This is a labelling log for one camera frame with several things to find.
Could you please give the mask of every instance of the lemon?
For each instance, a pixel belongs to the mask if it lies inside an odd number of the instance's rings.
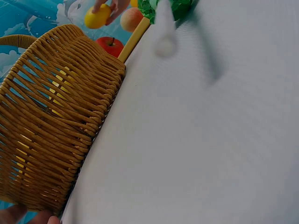
[[[104,26],[111,14],[111,9],[106,4],[102,4],[97,13],[92,13],[92,11],[93,7],[87,11],[84,19],[85,25],[90,29],[98,29]]]
[[[131,4],[132,7],[138,7],[138,3],[137,2],[138,2],[138,0],[131,0],[130,4]]]

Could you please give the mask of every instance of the wooden stick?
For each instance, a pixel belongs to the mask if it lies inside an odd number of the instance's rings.
[[[123,48],[121,54],[118,56],[118,59],[121,62],[125,63],[125,61],[132,53],[132,51],[134,50],[137,43],[140,41],[145,31],[149,28],[149,26],[150,26],[150,20],[144,17],[136,27],[135,31],[132,33],[130,39],[128,40],[127,44]]]

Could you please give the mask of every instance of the woven rattan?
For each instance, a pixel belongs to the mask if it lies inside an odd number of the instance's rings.
[[[0,198],[57,214],[125,65],[74,25],[0,44],[28,48],[0,88]]]

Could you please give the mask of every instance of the red apple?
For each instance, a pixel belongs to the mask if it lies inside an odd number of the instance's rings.
[[[114,37],[104,36],[96,40],[96,42],[108,53],[114,57],[118,57],[123,49],[123,44]]]

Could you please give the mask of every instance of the green vegetable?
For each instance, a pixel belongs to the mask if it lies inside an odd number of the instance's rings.
[[[183,18],[191,4],[192,0],[169,0],[171,3],[172,13],[174,20],[178,20]],[[151,24],[155,23],[156,12],[155,9],[157,7],[159,0],[138,0],[138,8],[140,12],[144,15],[144,17],[150,20]]]

